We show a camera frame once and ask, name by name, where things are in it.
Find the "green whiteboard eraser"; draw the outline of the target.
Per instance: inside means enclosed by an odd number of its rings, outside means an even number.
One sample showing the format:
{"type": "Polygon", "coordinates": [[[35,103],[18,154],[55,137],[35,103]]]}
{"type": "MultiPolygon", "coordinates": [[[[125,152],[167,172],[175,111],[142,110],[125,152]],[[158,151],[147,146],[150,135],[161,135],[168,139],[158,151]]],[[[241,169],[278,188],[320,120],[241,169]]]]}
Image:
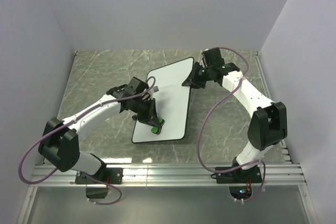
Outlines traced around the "green whiteboard eraser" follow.
{"type": "Polygon", "coordinates": [[[160,134],[164,123],[165,123],[165,120],[162,117],[159,117],[158,123],[152,127],[151,132],[157,135],[160,134]]]}

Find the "white whiteboard black frame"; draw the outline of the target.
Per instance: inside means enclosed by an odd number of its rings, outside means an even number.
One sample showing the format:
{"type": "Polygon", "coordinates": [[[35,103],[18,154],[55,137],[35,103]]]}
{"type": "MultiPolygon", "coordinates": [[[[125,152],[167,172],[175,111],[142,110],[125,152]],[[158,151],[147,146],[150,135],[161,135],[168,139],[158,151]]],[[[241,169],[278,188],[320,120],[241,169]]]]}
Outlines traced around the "white whiteboard black frame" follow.
{"type": "Polygon", "coordinates": [[[186,135],[191,88],[182,86],[194,65],[189,57],[166,66],[153,69],[147,76],[154,76],[158,91],[153,94],[156,112],[164,120],[160,134],[154,134],[151,127],[135,123],[132,139],[134,144],[182,140],[186,135]]]}

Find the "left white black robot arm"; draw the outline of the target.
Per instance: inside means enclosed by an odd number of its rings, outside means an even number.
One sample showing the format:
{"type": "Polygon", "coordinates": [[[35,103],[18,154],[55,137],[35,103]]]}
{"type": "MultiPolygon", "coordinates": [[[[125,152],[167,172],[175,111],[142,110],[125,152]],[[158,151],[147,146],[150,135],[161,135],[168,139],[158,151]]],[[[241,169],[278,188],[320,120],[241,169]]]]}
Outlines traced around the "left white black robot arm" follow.
{"type": "Polygon", "coordinates": [[[38,152],[59,171],[86,173],[94,183],[107,180],[107,165],[99,157],[80,151],[79,142],[96,126],[123,111],[133,112],[134,119],[160,134],[164,120],[157,115],[155,98],[146,82],[133,77],[128,84],[114,87],[83,111],[59,120],[50,119],[38,152]]]}

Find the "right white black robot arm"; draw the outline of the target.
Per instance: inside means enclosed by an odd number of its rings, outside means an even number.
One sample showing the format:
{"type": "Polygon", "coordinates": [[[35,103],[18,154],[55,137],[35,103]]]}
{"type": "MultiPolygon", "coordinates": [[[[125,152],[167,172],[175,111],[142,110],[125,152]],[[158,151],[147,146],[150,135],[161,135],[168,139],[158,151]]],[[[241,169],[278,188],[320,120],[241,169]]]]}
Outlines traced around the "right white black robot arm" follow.
{"type": "Polygon", "coordinates": [[[226,63],[221,50],[222,47],[204,50],[202,62],[194,63],[182,86],[203,89],[207,82],[214,81],[228,91],[223,101],[234,96],[248,112],[248,143],[234,158],[232,168],[220,171],[220,174],[231,173],[234,180],[243,182],[263,156],[287,137],[287,108],[255,88],[245,77],[247,71],[240,70],[232,62],[226,63]]]}

